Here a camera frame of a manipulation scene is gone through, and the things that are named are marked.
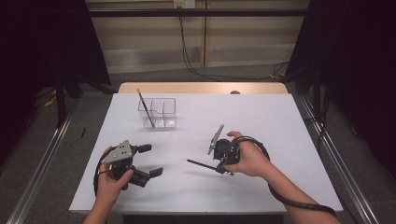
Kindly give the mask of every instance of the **white table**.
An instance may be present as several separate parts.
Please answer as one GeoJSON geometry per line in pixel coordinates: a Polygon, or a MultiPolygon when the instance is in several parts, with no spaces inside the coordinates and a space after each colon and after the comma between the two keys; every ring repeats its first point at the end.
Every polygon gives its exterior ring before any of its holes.
{"type": "Polygon", "coordinates": [[[342,210],[291,95],[144,92],[143,95],[146,98],[176,98],[177,128],[166,132],[143,128],[137,113],[138,95],[115,94],[70,211],[87,214],[91,210],[94,202],[92,178],[100,156],[108,146],[128,139],[135,146],[152,144],[150,152],[135,155],[134,166],[146,172],[163,167],[163,175],[151,179],[145,188],[129,185],[121,193],[113,213],[285,212],[283,204],[271,195],[262,179],[241,174],[220,175],[186,161],[218,164],[212,160],[212,155],[207,155],[207,150],[220,124],[225,126],[220,138],[228,138],[226,133],[234,130],[263,142],[272,162],[297,186],[319,203],[335,211],[342,210]]]}

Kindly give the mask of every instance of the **metal rail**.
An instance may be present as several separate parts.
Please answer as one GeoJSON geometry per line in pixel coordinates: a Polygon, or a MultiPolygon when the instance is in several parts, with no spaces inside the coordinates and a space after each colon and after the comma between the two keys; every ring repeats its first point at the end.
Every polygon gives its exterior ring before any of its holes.
{"type": "MultiPolygon", "coordinates": [[[[306,113],[308,114],[308,116],[313,118],[314,112],[311,102],[306,96],[302,97],[301,100],[303,102],[306,113]]],[[[318,135],[320,135],[323,124],[321,122],[314,120],[314,127],[318,135]]],[[[352,174],[347,169],[346,164],[344,163],[341,155],[338,153],[338,150],[334,142],[330,138],[329,134],[327,133],[326,129],[322,132],[321,142],[325,146],[327,153],[329,154],[332,163],[334,164],[335,169],[337,170],[337,173],[340,175],[342,181],[344,182],[346,190],[348,191],[353,203],[355,204],[356,208],[361,214],[361,218],[363,219],[364,223],[367,224],[378,223],[378,220],[375,217],[373,209],[371,208],[364,194],[361,192],[361,189],[359,188],[352,174]]]]}
{"type": "Polygon", "coordinates": [[[37,195],[40,186],[46,176],[46,173],[50,167],[50,164],[52,162],[52,159],[56,155],[56,152],[58,151],[58,147],[61,144],[64,134],[67,131],[67,128],[70,123],[70,119],[72,115],[75,113],[77,105],[79,103],[79,100],[76,100],[71,109],[69,115],[66,117],[64,123],[62,126],[58,129],[56,129],[54,135],[52,136],[52,139],[43,155],[43,158],[41,159],[40,163],[38,164],[37,168],[35,169],[35,173],[33,174],[32,178],[29,181],[28,186],[24,190],[22,196],[17,202],[17,205],[15,205],[14,210],[12,211],[7,224],[22,224],[23,221],[25,220],[30,207],[32,206],[32,203],[35,199],[35,196],[37,195]]]}
{"type": "Polygon", "coordinates": [[[308,9],[90,9],[89,11],[38,11],[41,15],[91,17],[309,17],[325,16],[335,12],[308,9]]]}

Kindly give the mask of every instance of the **human hand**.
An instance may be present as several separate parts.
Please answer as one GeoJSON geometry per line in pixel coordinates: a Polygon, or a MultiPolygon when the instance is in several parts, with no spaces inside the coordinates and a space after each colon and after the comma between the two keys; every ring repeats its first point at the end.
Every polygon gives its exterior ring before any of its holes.
{"type": "Polygon", "coordinates": [[[128,170],[119,180],[111,178],[109,172],[110,164],[101,164],[98,176],[98,190],[95,203],[109,205],[112,207],[116,203],[122,187],[128,183],[134,174],[133,170],[128,170]]]}
{"type": "MultiPolygon", "coordinates": [[[[240,132],[229,132],[228,136],[234,138],[242,136],[240,132]]],[[[262,151],[252,142],[245,141],[239,143],[240,160],[237,164],[224,165],[224,168],[232,173],[243,173],[250,176],[263,177],[265,165],[272,163],[262,154],[262,151]]]]}

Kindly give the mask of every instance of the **transparent box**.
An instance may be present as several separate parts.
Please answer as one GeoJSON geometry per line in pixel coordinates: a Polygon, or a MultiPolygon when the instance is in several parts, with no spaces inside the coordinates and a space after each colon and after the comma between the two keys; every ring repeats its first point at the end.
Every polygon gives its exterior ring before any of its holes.
{"type": "Polygon", "coordinates": [[[144,98],[144,102],[148,110],[146,111],[142,100],[139,101],[137,110],[145,128],[176,128],[177,114],[175,98],[144,98]]]}

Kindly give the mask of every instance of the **dark background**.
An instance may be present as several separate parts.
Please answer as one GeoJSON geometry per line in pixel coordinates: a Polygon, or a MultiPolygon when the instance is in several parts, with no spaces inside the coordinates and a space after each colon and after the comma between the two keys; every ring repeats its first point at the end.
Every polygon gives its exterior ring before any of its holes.
{"type": "Polygon", "coordinates": [[[324,84],[376,158],[396,177],[396,20],[389,1],[318,1],[304,18],[288,76],[324,84]]]}
{"type": "Polygon", "coordinates": [[[76,94],[76,75],[95,83],[109,78],[91,18],[65,13],[87,11],[85,1],[5,0],[0,10],[1,162],[29,124],[42,88],[60,77],[76,94]]]}

